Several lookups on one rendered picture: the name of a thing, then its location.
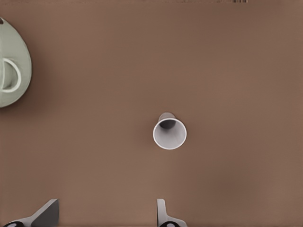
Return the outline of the pale green round tray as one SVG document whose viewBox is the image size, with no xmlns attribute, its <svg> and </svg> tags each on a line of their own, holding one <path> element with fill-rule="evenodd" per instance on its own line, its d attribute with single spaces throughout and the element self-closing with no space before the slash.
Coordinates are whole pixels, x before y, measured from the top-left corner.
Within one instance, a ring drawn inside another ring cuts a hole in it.
<svg viewBox="0 0 303 227">
<path fill-rule="evenodd" d="M 0 108 L 26 92 L 32 77 L 29 50 L 19 32 L 0 17 Z"/>
</svg>

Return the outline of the white IKEA cup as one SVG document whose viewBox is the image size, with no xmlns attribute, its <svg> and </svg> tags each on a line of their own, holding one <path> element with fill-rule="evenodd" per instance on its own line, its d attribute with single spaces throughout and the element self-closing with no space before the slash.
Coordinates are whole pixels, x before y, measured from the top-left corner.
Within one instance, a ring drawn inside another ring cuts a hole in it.
<svg viewBox="0 0 303 227">
<path fill-rule="evenodd" d="M 185 124 L 173 113 L 164 112 L 153 128 L 154 142 L 162 149 L 173 150 L 184 144 L 187 139 Z"/>
</svg>

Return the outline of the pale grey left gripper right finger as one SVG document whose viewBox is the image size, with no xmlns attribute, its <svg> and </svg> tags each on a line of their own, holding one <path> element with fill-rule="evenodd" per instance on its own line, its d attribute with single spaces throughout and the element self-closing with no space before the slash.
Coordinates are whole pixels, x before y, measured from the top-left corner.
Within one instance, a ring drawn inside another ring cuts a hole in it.
<svg viewBox="0 0 303 227">
<path fill-rule="evenodd" d="M 167 214 L 164 199 L 157 199 L 157 227 L 187 227 L 185 221 Z"/>
</svg>

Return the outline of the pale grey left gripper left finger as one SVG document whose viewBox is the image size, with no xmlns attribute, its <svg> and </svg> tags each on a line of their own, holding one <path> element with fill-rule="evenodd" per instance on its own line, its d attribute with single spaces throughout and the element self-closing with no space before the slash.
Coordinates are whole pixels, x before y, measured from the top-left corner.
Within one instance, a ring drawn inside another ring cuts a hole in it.
<svg viewBox="0 0 303 227">
<path fill-rule="evenodd" d="M 33 215 L 13 220 L 3 227 L 57 227 L 59 223 L 59 200 L 50 199 Z"/>
</svg>

